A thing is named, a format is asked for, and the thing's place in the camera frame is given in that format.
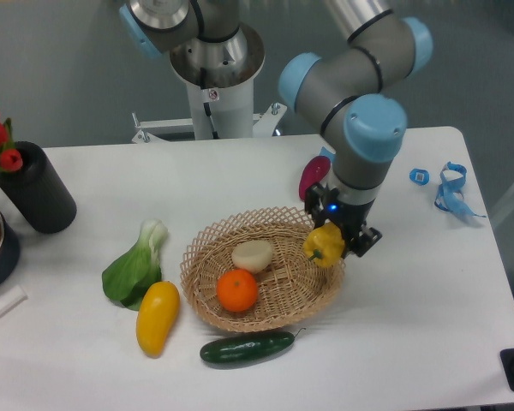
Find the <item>blue joint cap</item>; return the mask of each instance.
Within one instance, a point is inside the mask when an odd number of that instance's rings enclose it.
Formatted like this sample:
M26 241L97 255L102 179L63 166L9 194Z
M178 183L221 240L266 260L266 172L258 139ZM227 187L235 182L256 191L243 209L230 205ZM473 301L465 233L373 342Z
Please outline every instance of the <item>blue joint cap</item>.
M415 40L415 63L409 75L425 67L432 57L434 42L428 27L415 17L407 17L403 21L409 26Z
M286 105L296 111L296 101L301 85L308 72L321 57L314 53L304 53L291 60L280 75L278 92Z
M145 33L135 21L135 18L129 13L128 6L124 4L120 8L120 19L123 25L128 29L129 36L135 42L139 50L149 58L157 58L162 56L162 53L152 44L151 40L145 35Z
M400 151L407 126L399 103L380 94L367 94L357 98L347 111L344 136L360 157L386 163Z

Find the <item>bok choy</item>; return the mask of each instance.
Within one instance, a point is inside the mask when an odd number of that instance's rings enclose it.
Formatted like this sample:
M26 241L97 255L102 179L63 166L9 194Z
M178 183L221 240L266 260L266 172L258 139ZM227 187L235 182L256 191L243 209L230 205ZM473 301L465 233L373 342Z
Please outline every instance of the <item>bok choy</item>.
M103 271L103 291L108 298L139 310L146 291L162 281L159 253L167 235L167 228L158 219L141 224L137 242Z

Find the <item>gray floor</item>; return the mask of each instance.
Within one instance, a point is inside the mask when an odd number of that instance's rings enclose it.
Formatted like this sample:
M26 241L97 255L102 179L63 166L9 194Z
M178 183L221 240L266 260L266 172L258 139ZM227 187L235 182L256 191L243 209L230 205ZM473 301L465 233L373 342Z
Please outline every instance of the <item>gray floor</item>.
M466 139L488 210L514 181L514 0L397 0L435 43L421 73L385 91L409 126L449 125ZM127 143L141 121L189 117L167 58L146 60L118 19L117 0L0 2L0 107L15 138L42 146ZM241 0L266 63L255 110L278 101L278 76L297 54L331 57L346 47L316 0ZM313 133L289 113L286 134ZM496 232L514 294L514 214Z

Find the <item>blue lanyard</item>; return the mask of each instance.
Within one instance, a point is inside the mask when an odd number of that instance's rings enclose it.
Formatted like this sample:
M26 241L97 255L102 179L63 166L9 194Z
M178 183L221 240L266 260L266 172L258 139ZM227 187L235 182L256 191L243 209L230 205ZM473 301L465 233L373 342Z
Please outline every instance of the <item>blue lanyard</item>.
M447 170L456 171L461 176L454 180L448 181L445 177L445 172ZM439 178L441 179L442 183L438 186L438 192L436 193L434 205L442 211L453 212L459 216L466 215L485 217L470 210L470 207L468 207L462 200L463 192L461 190L466 183L466 172L466 168L460 164L453 164L452 162L448 162L444 166L441 173L439 174Z

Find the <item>black cylinder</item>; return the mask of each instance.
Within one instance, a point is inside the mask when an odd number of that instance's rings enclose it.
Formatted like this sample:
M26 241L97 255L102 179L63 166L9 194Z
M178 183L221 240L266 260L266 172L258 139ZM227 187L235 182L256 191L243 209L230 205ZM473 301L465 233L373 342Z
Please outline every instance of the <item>black cylinder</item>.
M33 228L43 234L66 229L75 219L76 203L51 165L44 150L19 141L20 170L0 172L0 188Z

